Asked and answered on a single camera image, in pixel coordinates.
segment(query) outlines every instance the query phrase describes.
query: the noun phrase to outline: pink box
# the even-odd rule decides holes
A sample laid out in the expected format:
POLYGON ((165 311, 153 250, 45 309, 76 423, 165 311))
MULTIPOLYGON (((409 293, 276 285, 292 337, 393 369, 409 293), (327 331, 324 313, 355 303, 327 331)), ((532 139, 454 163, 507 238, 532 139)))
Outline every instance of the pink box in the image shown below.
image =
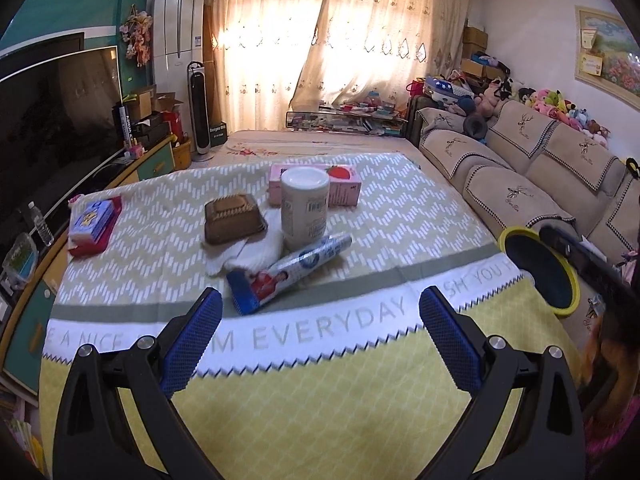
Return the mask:
POLYGON ((280 205, 282 189, 280 188, 280 176, 285 170, 295 166, 308 166, 326 171, 331 181, 329 187, 329 206, 334 205, 358 205, 362 181, 354 166, 331 164, 273 164, 269 173, 269 202, 271 205, 280 205))

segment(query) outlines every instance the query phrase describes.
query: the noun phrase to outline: drawer handle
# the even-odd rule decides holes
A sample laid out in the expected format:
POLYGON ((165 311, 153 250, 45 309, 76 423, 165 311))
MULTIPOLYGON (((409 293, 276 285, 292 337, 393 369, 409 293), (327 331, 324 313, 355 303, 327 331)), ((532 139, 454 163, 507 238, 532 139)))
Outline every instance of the drawer handle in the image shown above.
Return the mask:
POLYGON ((154 168, 154 174, 159 173, 160 171, 162 171, 162 168, 164 168, 164 165, 166 164, 166 162, 162 161, 160 164, 158 164, 155 168, 154 168))
POLYGON ((37 321, 36 328, 33 331, 33 335, 31 335, 31 339, 29 341, 29 353, 31 355, 39 354, 42 350, 42 340, 44 339, 44 327, 42 323, 37 321))

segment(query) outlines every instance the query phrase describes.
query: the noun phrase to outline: blue tissue package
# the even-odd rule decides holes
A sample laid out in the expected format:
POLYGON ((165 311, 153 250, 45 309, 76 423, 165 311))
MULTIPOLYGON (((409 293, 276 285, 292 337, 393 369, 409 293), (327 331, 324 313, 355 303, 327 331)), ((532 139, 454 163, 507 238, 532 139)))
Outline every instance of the blue tissue package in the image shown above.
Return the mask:
POLYGON ((113 213, 111 200, 91 202, 69 229, 69 239, 75 244, 94 244, 107 227, 113 213))

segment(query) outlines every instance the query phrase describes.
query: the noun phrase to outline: patterned tablecloth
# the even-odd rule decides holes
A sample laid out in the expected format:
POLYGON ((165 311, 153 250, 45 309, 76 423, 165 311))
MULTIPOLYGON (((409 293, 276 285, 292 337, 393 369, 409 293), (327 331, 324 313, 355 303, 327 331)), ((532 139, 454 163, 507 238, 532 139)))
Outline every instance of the patterned tablecloth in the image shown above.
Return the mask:
MULTIPOLYGON (((78 346, 128 348, 183 314, 206 286, 223 292, 225 317, 200 377, 174 403, 229 480, 414 478, 468 401, 420 330, 417 297, 431 283, 486 332, 527 350, 558 344, 574 362, 542 298, 518 282, 452 187, 399 154, 305 160, 357 166, 358 206, 331 209, 328 220, 329 231, 350 232, 353 245, 259 316, 238 317, 223 280, 206 275, 200 236, 204 203, 217 196, 245 190, 267 207, 271 161, 178 172, 76 204, 73 214, 87 200, 120 195, 123 211, 107 251, 69 264, 47 327, 40 414, 49 462, 78 346), (276 369, 259 371, 268 368, 276 369)), ((124 402, 147 463, 161 467, 129 394, 124 402)))

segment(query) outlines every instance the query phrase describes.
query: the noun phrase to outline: white canister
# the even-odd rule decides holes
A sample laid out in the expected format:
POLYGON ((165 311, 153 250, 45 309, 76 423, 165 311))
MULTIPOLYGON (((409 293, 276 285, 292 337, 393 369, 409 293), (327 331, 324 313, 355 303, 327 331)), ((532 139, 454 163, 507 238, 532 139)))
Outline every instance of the white canister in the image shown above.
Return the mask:
POLYGON ((329 176, 318 168, 289 168, 280 177, 282 233, 294 251, 318 241, 326 229, 329 176))

